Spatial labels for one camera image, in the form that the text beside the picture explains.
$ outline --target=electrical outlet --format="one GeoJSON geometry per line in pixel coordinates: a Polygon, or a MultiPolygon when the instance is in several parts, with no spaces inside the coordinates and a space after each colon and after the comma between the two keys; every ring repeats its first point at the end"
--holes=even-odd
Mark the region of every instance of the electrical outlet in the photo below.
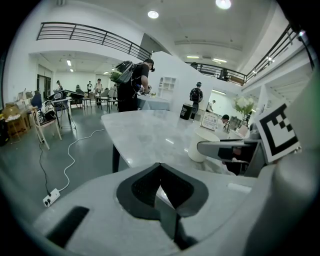
{"type": "Polygon", "coordinates": [[[45,207],[50,207],[59,197],[60,197],[60,192],[58,189],[52,190],[50,193],[51,196],[47,195],[42,201],[45,207]]]}

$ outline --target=black metal railing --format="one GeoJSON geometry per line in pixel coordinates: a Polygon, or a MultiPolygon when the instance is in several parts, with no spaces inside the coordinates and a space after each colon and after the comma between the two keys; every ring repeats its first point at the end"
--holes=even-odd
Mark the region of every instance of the black metal railing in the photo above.
{"type": "Polygon", "coordinates": [[[217,79],[227,81],[227,82],[233,82],[237,85],[243,86],[246,82],[246,75],[242,74],[238,71],[210,65],[210,64],[202,64],[202,63],[196,63],[196,62],[186,62],[187,64],[190,64],[191,67],[195,68],[199,72],[201,72],[204,75],[215,77],[217,79]]]}
{"type": "Polygon", "coordinates": [[[251,78],[254,78],[259,72],[271,65],[277,60],[277,56],[284,52],[288,45],[293,44],[293,40],[297,37],[297,33],[293,31],[290,25],[288,25],[279,39],[274,43],[271,49],[263,56],[263,58],[255,65],[255,67],[246,75],[245,82],[248,82],[251,78]]]}
{"type": "Polygon", "coordinates": [[[67,39],[95,43],[119,50],[142,61],[151,56],[150,52],[122,36],[101,28],[77,23],[42,22],[36,39],[67,39]]]}

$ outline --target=sign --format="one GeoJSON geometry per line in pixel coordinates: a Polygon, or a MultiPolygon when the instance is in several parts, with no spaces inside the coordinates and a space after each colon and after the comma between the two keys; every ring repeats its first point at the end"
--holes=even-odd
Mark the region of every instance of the sign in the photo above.
{"type": "Polygon", "coordinates": [[[255,118],[255,124],[263,141],[269,163],[277,160],[300,146],[295,131],[285,115],[287,105],[281,103],[255,118]]]}
{"type": "Polygon", "coordinates": [[[211,112],[204,112],[200,126],[214,131],[216,129],[217,122],[218,116],[216,114],[211,112]]]}

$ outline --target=bag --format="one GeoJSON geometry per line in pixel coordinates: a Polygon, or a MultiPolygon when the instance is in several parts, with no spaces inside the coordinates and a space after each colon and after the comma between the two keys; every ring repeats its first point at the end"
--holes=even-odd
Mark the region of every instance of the bag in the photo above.
{"type": "Polygon", "coordinates": [[[195,88],[192,89],[192,91],[190,93],[190,101],[192,101],[192,102],[199,102],[200,101],[199,90],[196,90],[195,88]]]}
{"type": "Polygon", "coordinates": [[[126,84],[131,79],[135,68],[136,64],[133,64],[130,60],[126,60],[113,68],[109,78],[116,84],[126,84]]]}

